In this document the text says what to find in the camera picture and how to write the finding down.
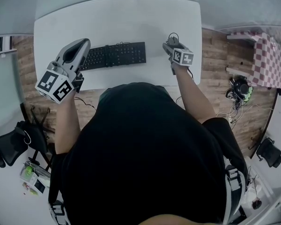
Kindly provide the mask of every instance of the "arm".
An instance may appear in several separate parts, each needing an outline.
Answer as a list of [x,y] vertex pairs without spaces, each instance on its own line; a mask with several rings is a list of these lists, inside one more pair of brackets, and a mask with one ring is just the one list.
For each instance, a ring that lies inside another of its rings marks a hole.
[[211,103],[188,74],[188,67],[180,66],[175,62],[172,63],[172,67],[176,73],[185,110],[200,123],[216,117]]
[[80,133],[78,114],[74,102],[75,93],[75,91],[72,91],[57,108],[55,129],[56,154],[69,152]]

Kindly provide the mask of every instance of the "white table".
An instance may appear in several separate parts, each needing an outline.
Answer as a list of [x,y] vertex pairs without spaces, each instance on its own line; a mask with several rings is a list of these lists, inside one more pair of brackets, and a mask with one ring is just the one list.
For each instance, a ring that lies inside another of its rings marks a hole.
[[188,0],[91,0],[35,21],[34,55],[37,78],[65,45],[89,38],[91,47],[119,42],[145,42],[147,63],[84,71],[81,90],[106,89],[132,82],[177,86],[162,43],[170,33],[194,52],[190,68],[200,83],[202,30],[200,6]]

